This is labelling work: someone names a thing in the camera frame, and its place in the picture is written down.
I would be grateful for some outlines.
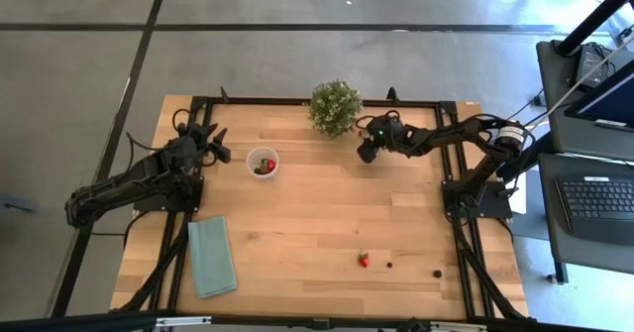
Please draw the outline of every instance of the small bowl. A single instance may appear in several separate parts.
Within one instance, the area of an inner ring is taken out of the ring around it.
[[[262,164],[263,159],[273,159],[275,161],[275,168],[267,174],[257,174],[254,170]],[[273,178],[279,168],[279,155],[277,152],[268,147],[259,147],[251,150],[247,155],[247,170],[257,179],[269,179]]]

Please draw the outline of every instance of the strawberry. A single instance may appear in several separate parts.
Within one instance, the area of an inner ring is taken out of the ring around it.
[[[359,264],[364,268],[367,268],[370,264],[370,256],[368,255],[368,253],[359,254],[358,260]]]

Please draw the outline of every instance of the potted plant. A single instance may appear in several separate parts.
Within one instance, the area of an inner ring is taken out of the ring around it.
[[[315,87],[308,118],[313,122],[313,128],[328,139],[335,139],[353,129],[357,114],[363,109],[359,91],[337,79]]]

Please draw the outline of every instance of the wooden table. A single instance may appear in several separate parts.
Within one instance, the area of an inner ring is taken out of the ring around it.
[[[154,147],[175,136],[171,115],[190,103],[190,96],[165,98]],[[465,102],[458,108],[461,119],[480,110]],[[386,110],[366,108],[362,114]],[[399,112],[405,123],[436,127],[433,110]],[[379,152],[366,165],[356,152],[361,143],[356,133],[326,140],[311,128],[307,116],[302,106],[214,105],[212,122],[229,129],[225,145],[232,160],[203,169],[204,193],[194,220],[227,217],[238,289],[197,298],[187,253],[177,310],[464,319],[456,248],[442,203],[440,150],[412,159]],[[179,119],[186,121],[185,114]],[[279,152],[279,172],[273,181],[258,181],[247,172],[245,158],[257,146]],[[482,153],[471,144],[465,151],[469,166],[475,166]],[[453,162],[457,175],[455,156]],[[112,307],[127,302],[155,267],[165,216],[150,213],[132,229]],[[515,308],[527,314],[508,232],[494,220],[478,222],[488,272]],[[357,263],[361,250],[370,253],[367,269]],[[433,277],[435,270],[443,276]],[[476,311],[482,314],[477,278],[471,273]],[[168,271],[161,307],[166,306],[170,282]]]

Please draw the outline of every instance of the green towel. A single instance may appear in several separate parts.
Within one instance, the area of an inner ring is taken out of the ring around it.
[[[231,260],[225,217],[190,222],[189,246],[198,298],[236,289],[236,273]]]

